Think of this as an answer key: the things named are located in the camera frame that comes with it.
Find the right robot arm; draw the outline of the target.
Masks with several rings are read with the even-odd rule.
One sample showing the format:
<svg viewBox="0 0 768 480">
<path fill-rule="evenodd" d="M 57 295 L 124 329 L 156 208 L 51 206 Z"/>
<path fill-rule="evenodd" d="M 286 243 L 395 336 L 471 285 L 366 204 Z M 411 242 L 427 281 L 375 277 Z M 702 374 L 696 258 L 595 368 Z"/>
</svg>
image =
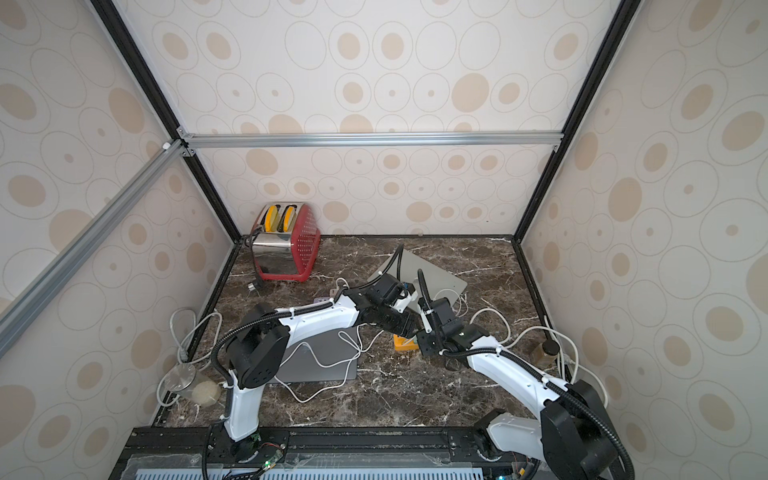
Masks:
<svg viewBox="0 0 768 480">
<path fill-rule="evenodd" d="M 461 362 L 522 403 L 540 422 L 542 461 L 559 479 L 634 479 L 630 455 L 596 391 L 568 383 L 509 351 L 481 327 L 456 317 L 445 298 L 418 300 L 425 328 L 418 344 L 426 356 Z"/>
</svg>

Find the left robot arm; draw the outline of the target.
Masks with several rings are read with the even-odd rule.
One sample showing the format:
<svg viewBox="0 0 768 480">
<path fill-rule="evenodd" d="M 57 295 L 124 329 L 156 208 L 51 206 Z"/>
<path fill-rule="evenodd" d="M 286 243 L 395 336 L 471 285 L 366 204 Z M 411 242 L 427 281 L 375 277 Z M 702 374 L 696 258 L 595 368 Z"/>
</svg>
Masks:
<svg viewBox="0 0 768 480">
<path fill-rule="evenodd" d="M 211 366 L 226 382 L 223 425 L 229 438 L 240 442 L 258 430 L 264 386 L 278 374 L 288 349 L 362 324 L 412 336 L 417 315 L 408 306 L 416 298 L 413 284 L 382 274 L 364 285 L 344 288 L 325 302 L 251 311 L 216 342 L 210 354 Z"/>
</svg>

